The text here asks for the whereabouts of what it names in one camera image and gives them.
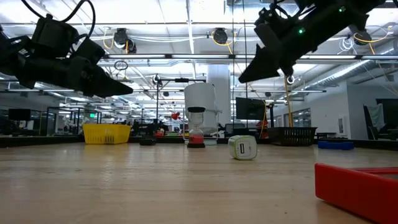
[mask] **computer monitor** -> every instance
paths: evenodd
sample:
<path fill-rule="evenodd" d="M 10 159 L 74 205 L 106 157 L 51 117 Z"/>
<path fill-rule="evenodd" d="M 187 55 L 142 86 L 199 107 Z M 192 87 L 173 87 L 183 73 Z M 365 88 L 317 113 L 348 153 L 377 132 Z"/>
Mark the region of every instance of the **computer monitor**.
<path fill-rule="evenodd" d="M 30 121 L 30 109 L 8 109 L 8 119 L 14 121 Z"/>
<path fill-rule="evenodd" d="M 266 106 L 262 100 L 236 97 L 236 119 L 264 119 Z"/>

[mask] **yellow basket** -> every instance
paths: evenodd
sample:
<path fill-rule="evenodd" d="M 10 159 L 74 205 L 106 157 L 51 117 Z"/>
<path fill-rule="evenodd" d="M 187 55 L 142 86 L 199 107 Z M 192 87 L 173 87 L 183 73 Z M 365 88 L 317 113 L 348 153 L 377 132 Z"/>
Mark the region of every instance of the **yellow basket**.
<path fill-rule="evenodd" d="M 123 124 L 83 124 L 87 144 L 126 143 L 130 129 L 130 126 Z"/>

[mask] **pillar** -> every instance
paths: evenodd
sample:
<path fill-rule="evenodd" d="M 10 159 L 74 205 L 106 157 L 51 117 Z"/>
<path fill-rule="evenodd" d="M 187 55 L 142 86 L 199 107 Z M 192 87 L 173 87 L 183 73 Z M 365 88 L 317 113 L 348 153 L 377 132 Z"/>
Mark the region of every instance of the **pillar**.
<path fill-rule="evenodd" d="M 219 123 L 231 123 L 231 73 L 228 65 L 208 65 L 206 82 L 216 88 L 217 109 L 222 110 Z"/>

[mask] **blue tray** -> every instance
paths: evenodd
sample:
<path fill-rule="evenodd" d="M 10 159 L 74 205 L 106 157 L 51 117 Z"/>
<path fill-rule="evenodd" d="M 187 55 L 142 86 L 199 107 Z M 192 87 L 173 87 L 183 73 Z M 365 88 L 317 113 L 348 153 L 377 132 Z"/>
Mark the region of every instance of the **blue tray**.
<path fill-rule="evenodd" d="M 354 149 L 353 142 L 318 142 L 319 149 L 339 149 L 339 150 L 352 150 Z"/>

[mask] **red tray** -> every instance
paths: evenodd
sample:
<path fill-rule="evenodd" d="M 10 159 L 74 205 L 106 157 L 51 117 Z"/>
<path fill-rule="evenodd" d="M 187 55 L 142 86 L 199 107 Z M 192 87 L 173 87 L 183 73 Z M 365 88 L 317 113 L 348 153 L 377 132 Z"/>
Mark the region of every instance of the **red tray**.
<path fill-rule="evenodd" d="M 345 169 L 315 164 L 315 194 L 377 223 L 398 223 L 398 167 Z"/>

